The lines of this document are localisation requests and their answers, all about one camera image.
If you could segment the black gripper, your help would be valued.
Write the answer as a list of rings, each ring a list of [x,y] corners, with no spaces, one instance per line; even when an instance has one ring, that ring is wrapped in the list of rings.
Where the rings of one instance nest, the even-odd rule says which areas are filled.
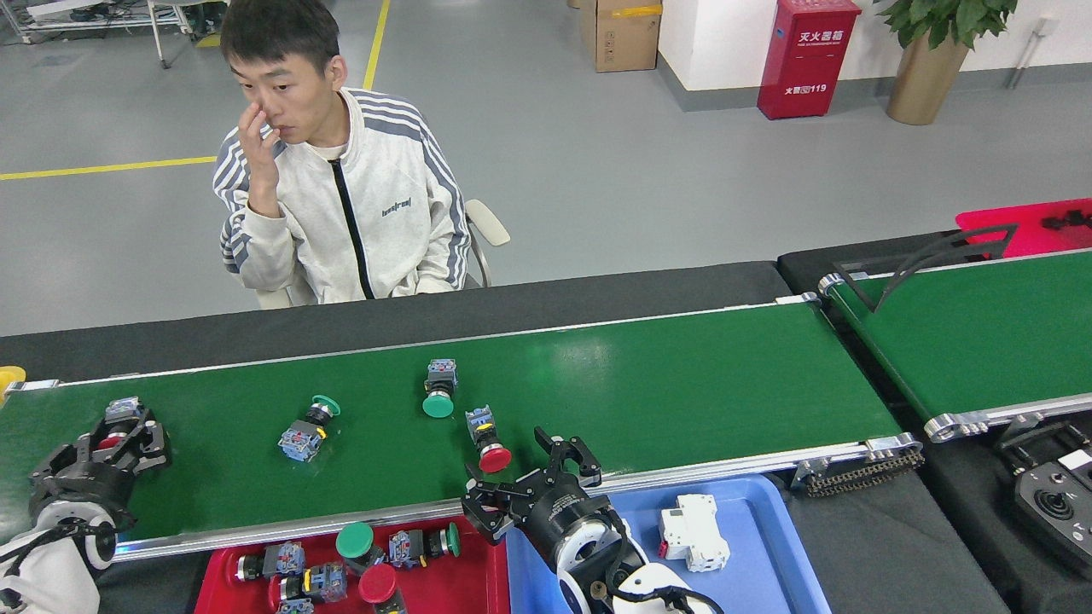
[[[566,461],[574,461],[578,483],[472,487],[462,497],[464,516],[491,545],[502,543],[505,534],[513,528],[521,528],[533,547],[559,547],[575,529],[591,524],[609,527],[601,505],[580,487],[597,487],[603,482],[601,463],[584,440],[550,436],[536,428],[536,442],[549,452],[549,462],[542,470],[546,479],[558,479]]]
[[[86,501],[121,513],[128,505],[142,472],[171,465],[167,430],[155,420],[151,409],[139,417],[122,420],[114,427],[119,439],[112,464],[90,462],[92,438],[81,435],[75,442],[59,444],[29,473],[29,510],[40,513],[55,501]]]

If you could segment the seated person's right hand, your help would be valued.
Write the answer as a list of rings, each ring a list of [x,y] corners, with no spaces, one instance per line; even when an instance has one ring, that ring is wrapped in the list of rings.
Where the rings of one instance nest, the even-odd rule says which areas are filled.
[[[283,214],[277,204],[278,170],[273,147],[280,142],[280,130],[273,128],[269,135],[262,135],[262,125],[268,125],[266,113],[257,102],[250,102],[237,132],[250,168],[248,206],[263,217],[278,219]]]

